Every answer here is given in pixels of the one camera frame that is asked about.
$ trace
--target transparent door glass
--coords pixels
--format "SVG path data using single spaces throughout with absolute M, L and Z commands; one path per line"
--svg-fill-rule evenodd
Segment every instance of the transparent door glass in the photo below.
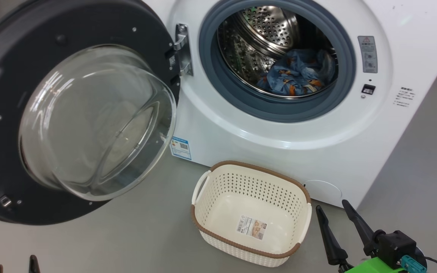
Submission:
M 141 182 L 168 147 L 176 104 L 136 53 L 104 45 L 57 65 L 26 105 L 19 147 L 28 173 L 91 201 Z

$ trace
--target washing machine door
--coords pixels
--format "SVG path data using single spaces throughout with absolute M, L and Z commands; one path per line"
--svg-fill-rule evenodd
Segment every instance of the washing machine door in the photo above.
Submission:
M 0 220 L 82 216 L 170 143 L 179 64 L 137 0 L 37 0 L 0 20 Z

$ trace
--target beige laundry basket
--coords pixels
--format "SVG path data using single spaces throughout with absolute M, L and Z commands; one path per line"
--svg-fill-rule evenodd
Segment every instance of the beige laundry basket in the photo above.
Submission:
M 224 161 L 199 179 L 191 216 L 209 244 L 240 259 L 276 267 L 305 238 L 311 199 L 305 187 L 289 177 Z

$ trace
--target blue patterned fabric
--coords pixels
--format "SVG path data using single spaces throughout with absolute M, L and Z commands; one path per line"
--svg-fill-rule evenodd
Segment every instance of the blue patterned fabric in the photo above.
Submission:
M 334 76 L 335 61 L 328 52 L 297 49 L 276 61 L 257 86 L 277 95 L 309 95 L 329 85 Z

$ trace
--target washing machine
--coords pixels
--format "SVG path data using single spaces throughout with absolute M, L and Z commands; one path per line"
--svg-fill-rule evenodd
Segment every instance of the washing machine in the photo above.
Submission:
M 291 50 L 329 82 L 259 87 Z M 167 149 L 357 207 L 436 75 L 437 2 L 28 1 L 0 20 L 0 220 L 78 218 Z

